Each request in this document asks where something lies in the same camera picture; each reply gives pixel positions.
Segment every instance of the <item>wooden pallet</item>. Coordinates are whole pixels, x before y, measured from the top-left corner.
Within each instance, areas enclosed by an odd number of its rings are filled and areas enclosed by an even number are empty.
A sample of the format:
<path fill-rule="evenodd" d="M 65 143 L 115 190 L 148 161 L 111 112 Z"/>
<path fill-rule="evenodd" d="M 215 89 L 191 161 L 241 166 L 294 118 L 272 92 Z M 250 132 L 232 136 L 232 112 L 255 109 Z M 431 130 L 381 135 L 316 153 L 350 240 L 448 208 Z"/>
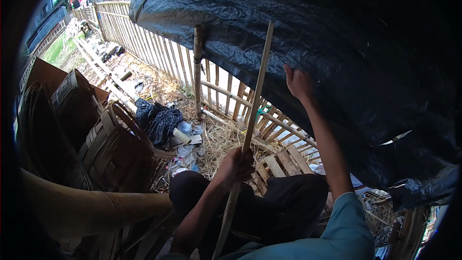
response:
<path fill-rule="evenodd" d="M 250 185 L 258 196 L 263 196 L 267 189 L 267 179 L 270 177 L 287 177 L 302 174 L 314 174 L 306 160 L 295 146 L 267 156 L 255 165 Z"/>

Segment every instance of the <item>person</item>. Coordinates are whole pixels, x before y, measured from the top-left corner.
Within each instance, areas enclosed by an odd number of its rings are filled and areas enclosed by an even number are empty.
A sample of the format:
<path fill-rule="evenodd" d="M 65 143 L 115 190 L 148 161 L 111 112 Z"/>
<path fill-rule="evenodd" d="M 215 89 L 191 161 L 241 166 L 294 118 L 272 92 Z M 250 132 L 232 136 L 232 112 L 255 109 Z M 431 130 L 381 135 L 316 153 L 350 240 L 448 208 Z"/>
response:
<path fill-rule="evenodd" d="M 218 259 L 374 259 L 374 240 L 363 207 L 343 153 L 317 106 L 311 79 L 288 65 L 284 69 L 288 89 L 308 113 L 327 183 L 314 174 L 271 177 L 264 197 L 255 196 L 243 183 L 254 172 L 252 153 L 241 155 L 240 147 L 228 151 L 211 181 L 196 172 L 182 172 L 170 183 L 170 199 L 182 222 L 162 260 L 188 259 L 196 248 L 202 260 L 212 258 L 228 193 L 236 182 L 241 183 L 241 191 Z M 310 238 L 328 187 L 334 200 L 332 215 L 320 238 Z"/>

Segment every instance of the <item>hand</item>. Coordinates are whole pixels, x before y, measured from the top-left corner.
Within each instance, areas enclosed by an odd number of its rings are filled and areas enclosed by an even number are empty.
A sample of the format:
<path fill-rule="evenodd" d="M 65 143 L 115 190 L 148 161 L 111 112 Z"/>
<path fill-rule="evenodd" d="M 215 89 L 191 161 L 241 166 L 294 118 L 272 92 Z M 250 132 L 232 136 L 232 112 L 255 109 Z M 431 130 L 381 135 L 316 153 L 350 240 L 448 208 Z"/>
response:
<path fill-rule="evenodd" d="M 287 76 L 287 87 L 293 96 L 300 101 L 313 98 L 313 83 L 307 72 L 291 69 L 289 65 L 284 65 Z"/>
<path fill-rule="evenodd" d="M 251 173 L 255 171 L 252 167 L 252 150 L 248 149 L 243 156 L 241 149 L 242 147 L 237 147 L 228 151 L 212 179 L 211 184 L 219 186 L 224 192 L 231 191 L 234 183 L 250 180 Z"/>

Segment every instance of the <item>forearm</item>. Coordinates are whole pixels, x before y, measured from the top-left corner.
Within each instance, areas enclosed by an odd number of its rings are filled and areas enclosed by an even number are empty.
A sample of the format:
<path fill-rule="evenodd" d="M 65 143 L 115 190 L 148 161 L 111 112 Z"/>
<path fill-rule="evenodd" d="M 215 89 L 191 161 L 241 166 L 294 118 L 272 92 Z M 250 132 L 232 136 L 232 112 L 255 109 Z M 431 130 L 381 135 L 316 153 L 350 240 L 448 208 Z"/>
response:
<path fill-rule="evenodd" d="M 300 101 L 305 107 L 313 127 L 317 148 L 326 171 L 327 182 L 332 191 L 332 198 L 335 201 L 341 194 L 354 191 L 350 173 L 347 169 L 347 162 L 332 134 L 332 130 L 319 112 L 315 101 L 309 97 L 302 98 Z"/>
<path fill-rule="evenodd" d="M 224 194 L 223 189 L 214 182 L 208 185 L 193 210 L 186 215 L 176 230 L 171 253 L 186 256 L 193 253 L 204 237 L 205 229 Z"/>

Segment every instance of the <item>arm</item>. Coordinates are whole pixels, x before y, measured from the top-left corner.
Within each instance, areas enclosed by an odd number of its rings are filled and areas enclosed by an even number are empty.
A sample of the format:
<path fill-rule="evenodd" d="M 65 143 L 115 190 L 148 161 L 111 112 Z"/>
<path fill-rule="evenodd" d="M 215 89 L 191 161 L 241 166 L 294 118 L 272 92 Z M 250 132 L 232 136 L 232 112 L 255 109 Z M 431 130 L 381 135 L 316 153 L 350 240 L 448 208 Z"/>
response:
<path fill-rule="evenodd" d="M 228 151 L 204 194 L 176 230 L 170 253 L 186 256 L 193 253 L 223 196 L 231 190 L 234 183 L 250 180 L 251 173 L 255 171 L 252 164 L 250 149 L 244 156 L 241 154 L 241 147 Z"/>
<path fill-rule="evenodd" d="M 347 162 L 330 127 L 317 107 L 309 75 L 299 70 L 292 70 L 288 65 L 284 65 L 284 70 L 287 75 L 287 87 L 308 113 L 326 171 L 327 183 L 335 201 L 341 194 L 354 191 L 350 173 L 347 170 Z"/>

